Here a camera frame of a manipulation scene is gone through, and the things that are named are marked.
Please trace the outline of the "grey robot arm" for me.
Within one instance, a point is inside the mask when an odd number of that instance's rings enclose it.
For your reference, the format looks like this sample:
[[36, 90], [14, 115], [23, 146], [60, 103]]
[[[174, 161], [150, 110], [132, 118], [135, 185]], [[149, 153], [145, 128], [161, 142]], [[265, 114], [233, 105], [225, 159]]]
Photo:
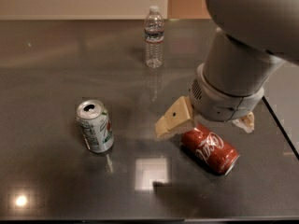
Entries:
[[284, 61], [299, 62], [299, 0], [206, 0], [206, 8], [217, 25], [212, 46], [189, 94], [155, 124], [158, 140], [192, 130], [199, 116], [252, 132], [264, 83]]

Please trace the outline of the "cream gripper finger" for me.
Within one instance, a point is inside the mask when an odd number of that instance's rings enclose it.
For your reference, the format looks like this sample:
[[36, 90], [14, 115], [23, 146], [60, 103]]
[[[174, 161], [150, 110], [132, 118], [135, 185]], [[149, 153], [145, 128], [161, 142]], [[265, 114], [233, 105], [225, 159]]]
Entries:
[[246, 116], [235, 119], [233, 124], [236, 127], [243, 129], [246, 133], [252, 133], [254, 131], [254, 120], [254, 114], [249, 112]]
[[179, 97], [155, 124], [157, 140], [166, 140], [176, 134], [191, 131], [195, 126], [194, 111], [190, 98]]

